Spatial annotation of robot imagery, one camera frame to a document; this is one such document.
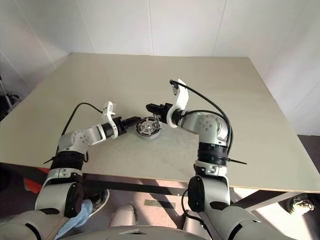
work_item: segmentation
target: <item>black table frame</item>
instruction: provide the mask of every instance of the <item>black table frame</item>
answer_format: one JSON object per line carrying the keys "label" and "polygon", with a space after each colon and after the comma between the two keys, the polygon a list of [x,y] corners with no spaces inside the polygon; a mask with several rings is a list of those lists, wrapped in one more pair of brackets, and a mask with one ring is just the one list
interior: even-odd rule
{"label": "black table frame", "polygon": [[[5,169],[8,169],[10,171],[17,173],[22,177],[28,178],[40,185],[42,185],[47,178],[47,174],[36,167],[22,166],[22,165],[9,164],[9,163],[1,163],[1,166]],[[186,190],[184,188],[178,188],[178,187],[166,187],[166,186],[149,185],[149,184],[134,184],[134,183],[101,180],[101,175],[95,175],[95,174],[85,174],[84,180],[81,184],[84,187],[97,189],[97,190],[112,189],[112,190],[142,192],[142,193],[150,193],[150,194],[175,195],[175,196],[181,196]],[[243,209],[246,209],[247,211],[253,211],[258,208],[262,208],[267,205],[289,199],[299,194],[301,194],[301,192],[258,190],[255,193],[237,202],[232,203],[231,205],[241,207]]]}

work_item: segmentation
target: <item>jeans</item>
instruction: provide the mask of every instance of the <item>jeans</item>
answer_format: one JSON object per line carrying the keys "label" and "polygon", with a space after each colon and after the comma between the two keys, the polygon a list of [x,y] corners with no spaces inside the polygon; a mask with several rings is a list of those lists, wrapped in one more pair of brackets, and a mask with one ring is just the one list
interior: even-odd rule
{"label": "jeans", "polygon": [[77,228],[85,224],[85,222],[89,219],[90,214],[93,211],[92,202],[89,199],[86,199],[82,202],[81,211],[75,217],[70,218],[59,230],[54,240],[60,238],[64,234],[66,234],[70,229]]}

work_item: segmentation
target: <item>floor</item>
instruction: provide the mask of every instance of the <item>floor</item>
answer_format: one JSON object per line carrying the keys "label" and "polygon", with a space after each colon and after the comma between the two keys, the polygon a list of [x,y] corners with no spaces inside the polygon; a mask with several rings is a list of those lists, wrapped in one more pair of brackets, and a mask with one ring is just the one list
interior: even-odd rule
{"label": "floor", "polygon": [[[320,136],[299,136],[302,144],[308,151],[318,171],[320,171]],[[128,179],[113,179],[114,181],[125,181]],[[166,187],[185,188],[186,184],[172,181],[153,181],[147,179],[133,179],[130,183],[158,184]],[[254,189],[234,188],[231,199],[237,201],[255,192]],[[32,210],[37,196],[25,191],[23,179],[17,175],[11,177],[9,186],[0,192],[0,221],[10,218],[12,215]],[[160,204],[148,205],[150,201],[169,202],[165,207]],[[65,236],[77,233],[102,230],[108,227],[114,211],[122,205],[132,204],[137,210],[137,223],[139,225],[166,226],[180,228],[182,223],[181,197],[171,195],[149,194],[141,192],[111,190],[107,205],[83,226],[74,228]],[[275,203],[259,208],[252,212],[259,219],[269,223],[283,234],[297,240],[320,240],[320,209],[315,209],[304,216],[293,216],[287,213],[280,204]]]}

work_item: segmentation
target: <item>beige tabletop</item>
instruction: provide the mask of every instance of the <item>beige tabletop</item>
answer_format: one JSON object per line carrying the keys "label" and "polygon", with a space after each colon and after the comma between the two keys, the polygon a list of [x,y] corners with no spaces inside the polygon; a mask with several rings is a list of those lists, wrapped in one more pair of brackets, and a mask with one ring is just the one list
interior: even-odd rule
{"label": "beige tabletop", "polygon": [[[320,192],[320,175],[251,61],[245,57],[171,57],[74,53],[0,124],[0,162],[50,167],[60,134],[76,104],[116,117],[150,116],[149,103],[172,103],[170,79],[182,79],[217,103],[234,130],[228,163],[232,187]],[[189,93],[187,109],[212,107]],[[103,123],[81,106],[69,131]],[[135,128],[89,150],[85,173],[187,182],[194,175],[198,136],[163,125],[146,141]]]}

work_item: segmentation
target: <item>round metal object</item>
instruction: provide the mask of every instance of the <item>round metal object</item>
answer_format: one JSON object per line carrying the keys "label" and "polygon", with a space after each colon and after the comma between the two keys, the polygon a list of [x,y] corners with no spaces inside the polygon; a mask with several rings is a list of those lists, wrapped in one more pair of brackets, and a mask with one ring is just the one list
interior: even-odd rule
{"label": "round metal object", "polygon": [[138,122],[136,125],[136,132],[145,140],[153,140],[160,135],[161,126],[157,119],[148,116]]}

